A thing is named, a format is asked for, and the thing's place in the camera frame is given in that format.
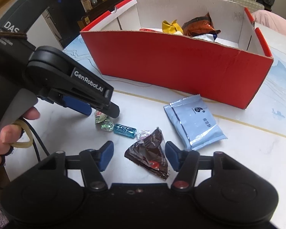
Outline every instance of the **blue package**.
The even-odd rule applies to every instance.
[[[227,139],[200,95],[172,102],[164,110],[188,151]]]

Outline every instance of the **yellow rubber band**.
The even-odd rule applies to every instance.
[[[33,135],[32,132],[30,130],[30,128],[28,127],[28,125],[21,121],[21,120],[17,120],[13,123],[14,125],[20,126],[28,135],[30,141],[28,142],[16,142],[16,143],[12,143],[11,146],[15,147],[15,148],[29,148],[30,146],[32,146],[33,144]]]

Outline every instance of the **pink cloth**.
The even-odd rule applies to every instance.
[[[286,20],[279,15],[266,10],[258,10],[252,13],[252,16],[257,23],[286,35]]]

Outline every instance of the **yellow wrapper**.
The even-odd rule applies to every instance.
[[[162,31],[164,33],[174,34],[176,32],[181,32],[183,35],[182,28],[176,23],[177,20],[174,20],[172,23],[168,23],[167,21],[162,22]]]

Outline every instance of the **human hand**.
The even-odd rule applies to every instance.
[[[23,115],[28,120],[36,120],[40,117],[40,113],[35,107],[31,107]],[[0,155],[7,154],[11,148],[10,144],[17,142],[21,136],[21,127],[17,125],[7,125],[0,132]]]

